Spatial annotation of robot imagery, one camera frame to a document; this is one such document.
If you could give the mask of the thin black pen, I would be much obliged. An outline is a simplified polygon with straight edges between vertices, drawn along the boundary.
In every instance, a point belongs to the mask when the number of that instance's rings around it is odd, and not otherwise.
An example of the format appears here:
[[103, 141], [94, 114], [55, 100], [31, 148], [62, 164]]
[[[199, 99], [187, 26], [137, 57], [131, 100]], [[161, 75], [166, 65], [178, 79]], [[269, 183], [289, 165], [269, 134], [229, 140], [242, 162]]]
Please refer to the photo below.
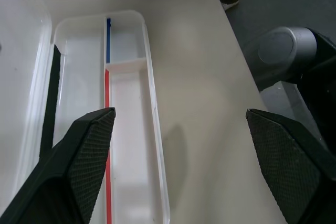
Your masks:
[[58, 88], [60, 79], [61, 53], [54, 45], [52, 65], [49, 78], [47, 103], [45, 109], [44, 123], [41, 135], [39, 159], [42, 159], [53, 146], [55, 129], [56, 107], [58, 100]]

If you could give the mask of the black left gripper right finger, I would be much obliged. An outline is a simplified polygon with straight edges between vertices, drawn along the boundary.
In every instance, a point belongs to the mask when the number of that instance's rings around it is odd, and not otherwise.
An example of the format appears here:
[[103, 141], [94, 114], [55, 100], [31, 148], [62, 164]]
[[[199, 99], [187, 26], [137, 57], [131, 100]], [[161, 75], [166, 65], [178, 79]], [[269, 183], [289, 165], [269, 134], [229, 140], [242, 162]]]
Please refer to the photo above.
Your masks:
[[262, 175], [287, 224], [336, 224], [336, 157], [299, 122], [248, 109]]

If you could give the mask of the white plastic pencil case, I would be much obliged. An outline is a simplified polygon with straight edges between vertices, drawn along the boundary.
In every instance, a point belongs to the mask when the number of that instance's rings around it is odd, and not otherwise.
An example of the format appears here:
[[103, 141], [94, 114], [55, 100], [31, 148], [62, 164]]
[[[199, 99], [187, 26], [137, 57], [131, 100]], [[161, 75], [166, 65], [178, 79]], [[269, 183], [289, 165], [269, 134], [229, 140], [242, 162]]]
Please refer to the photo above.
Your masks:
[[43, 0], [0, 0], [0, 217], [40, 160], [54, 45], [61, 65], [53, 147], [76, 119], [116, 111], [89, 224], [170, 224], [143, 16], [123, 10], [53, 26]]

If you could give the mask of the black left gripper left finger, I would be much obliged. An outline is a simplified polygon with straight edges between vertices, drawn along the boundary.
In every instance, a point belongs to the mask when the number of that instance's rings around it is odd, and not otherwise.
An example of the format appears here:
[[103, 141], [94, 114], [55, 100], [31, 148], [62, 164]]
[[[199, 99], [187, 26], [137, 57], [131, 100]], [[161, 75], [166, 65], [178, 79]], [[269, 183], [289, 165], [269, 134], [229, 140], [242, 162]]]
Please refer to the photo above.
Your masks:
[[114, 119], [114, 108], [76, 119], [39, 160], [0, 224], [89, 224], [106, 170]]

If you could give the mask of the silver robot body joint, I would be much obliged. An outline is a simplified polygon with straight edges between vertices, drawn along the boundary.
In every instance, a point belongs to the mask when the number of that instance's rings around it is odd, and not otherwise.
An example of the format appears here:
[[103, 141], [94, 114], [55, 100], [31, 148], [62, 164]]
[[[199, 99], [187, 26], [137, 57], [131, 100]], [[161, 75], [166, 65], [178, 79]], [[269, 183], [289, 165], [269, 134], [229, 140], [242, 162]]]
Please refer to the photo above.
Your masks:
[[278, 27], [257, 48], [255, 83], [259, 91], [279, 81], [296, 81], [308, 70], [336, 57], [336, 43], [307, 27]]

